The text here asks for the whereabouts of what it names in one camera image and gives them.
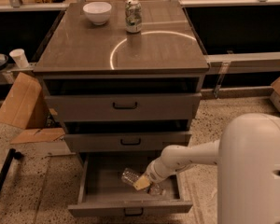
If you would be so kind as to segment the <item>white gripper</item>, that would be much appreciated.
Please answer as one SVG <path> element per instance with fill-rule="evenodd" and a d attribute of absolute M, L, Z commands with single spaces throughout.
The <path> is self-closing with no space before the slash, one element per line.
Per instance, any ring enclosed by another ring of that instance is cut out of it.
<path fill-rule="evenodd" d="M 162 163 L 161 160 L 152 161 L 146 173 L 149 179 L 154 183 L 160 183 L 168 177 L 168 168 Z M 134 183 L 133 186 L 136 190 L 145 189 L 150 186 L 150 181 L 146 175 L 141 175 Z"/>

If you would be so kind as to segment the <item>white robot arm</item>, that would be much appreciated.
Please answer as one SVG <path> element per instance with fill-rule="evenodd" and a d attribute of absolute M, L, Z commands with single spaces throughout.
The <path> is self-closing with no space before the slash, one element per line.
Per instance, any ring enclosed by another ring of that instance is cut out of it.
<path fill-rule="evenodd" d="M 217 224 L 280 224 L 280 118 L 244 114 L 216 141 L 168 146 L 134 187 L 160 183 L 193 164 L 217 166 Z"/>

